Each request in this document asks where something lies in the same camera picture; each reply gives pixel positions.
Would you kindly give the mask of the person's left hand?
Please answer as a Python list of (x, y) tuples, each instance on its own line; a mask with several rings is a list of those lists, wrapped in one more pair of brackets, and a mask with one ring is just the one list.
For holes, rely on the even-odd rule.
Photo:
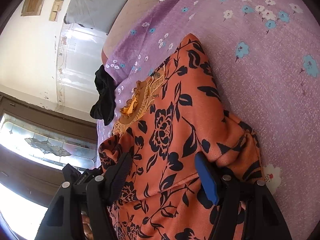
[(87, 215), (82, 214), (82, 224), (86, 239), (93, 240), (93, 232), (91, 229), (90, 219)]

